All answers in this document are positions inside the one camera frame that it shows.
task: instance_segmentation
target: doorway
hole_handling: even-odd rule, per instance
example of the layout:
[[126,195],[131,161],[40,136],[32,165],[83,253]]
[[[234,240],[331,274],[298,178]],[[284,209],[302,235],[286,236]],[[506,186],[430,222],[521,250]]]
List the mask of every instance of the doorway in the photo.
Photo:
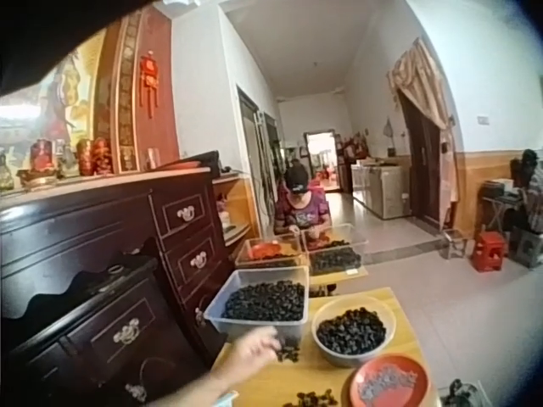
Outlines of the doorway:
[[321,183],[325,192],[338,191],[335,132],[331,130],[305,133],[304,138],[309,154],[311,177]]
[[274,180],[270,144],[264,125],[264,114],[241,89],[238,88],[239,108],[241,110],[245,142],[249,156],[253,194],[255,195],[256,215],[260,234],[266,234],[272,224],[275,206]]
[[411,211],[439,229],[439,127],[399,91],[411,145]]

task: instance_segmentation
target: dark wooden cabinet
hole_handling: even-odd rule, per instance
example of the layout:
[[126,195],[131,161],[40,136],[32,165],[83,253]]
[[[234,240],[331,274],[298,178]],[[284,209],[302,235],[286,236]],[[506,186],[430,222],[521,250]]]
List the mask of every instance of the dark wooden cabinet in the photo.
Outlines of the dark wooden cabinet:
[[220,351],[202,315],[233,264],[210,174],[123,178],[2,203],[6,405],[143,404]]

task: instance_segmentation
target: white bowl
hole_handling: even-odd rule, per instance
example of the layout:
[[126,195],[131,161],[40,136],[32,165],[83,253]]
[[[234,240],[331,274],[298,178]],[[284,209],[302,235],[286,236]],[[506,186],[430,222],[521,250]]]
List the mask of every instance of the white bowl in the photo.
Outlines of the white bowl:
[[[324,346],[319,341],[316,330],[321,322],[325,320],[331,320],[336,316],[340,316],[350,309],[359,309],[360,307],[366,308],[368,311],[376,311],[379,319],[383,322],[386,328],[384,335],[384,341],[374,350],[365,352],[364,354],[338,354],[333,352]],[[324,358],[332,365],[337,367],[357,367],[362,365],[377,356],[390,342],[396,331],[396,318],[394,313],[390,310],[389,306],[385,303],[365,295],[349,295],[342,298],[338,298],[326,305],[323,305],[313,317],[311,323],[311,334],[316,344],[320,348]]]

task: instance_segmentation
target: curtain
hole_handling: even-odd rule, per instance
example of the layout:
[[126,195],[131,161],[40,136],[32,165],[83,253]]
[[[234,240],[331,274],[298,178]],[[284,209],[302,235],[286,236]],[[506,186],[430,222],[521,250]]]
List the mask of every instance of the curtain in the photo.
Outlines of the curtain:
[[438,65],[430,55],[421,38],[416,39],[412,48],[404,53],[395,67],[387,74],[390,88],[397,102],[398,90],[418,107],[418,109],[440,129],[441,149],[439,160],[439,224],[443,227],[449,214],[451,203],[458,200],[456,162],[454,159],[454,141],[449,114],[443,95],[442,75]]

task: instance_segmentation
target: person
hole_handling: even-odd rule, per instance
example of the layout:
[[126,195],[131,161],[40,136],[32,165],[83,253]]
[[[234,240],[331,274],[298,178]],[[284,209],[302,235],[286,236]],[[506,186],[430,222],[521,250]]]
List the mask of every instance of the person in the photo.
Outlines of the person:
[[309,190],[309,175],[301,164],[285,171],[284,180],[287,191],[276,202],[274,233],[309,230],[318,237],[323,228],[332,225],[324,194]]
[[543,233],[543,170],[534,150],[524,150],[518,168],[518,191],[522,202],[518,209],[508,209],[503,216],[503,230],[513,227]]
[[277,330],[273,326],[256,328],[239,338],[224,363],[212,372],[148,406],[210,407],[233,386],[277,360],[276,352],[280,349]]

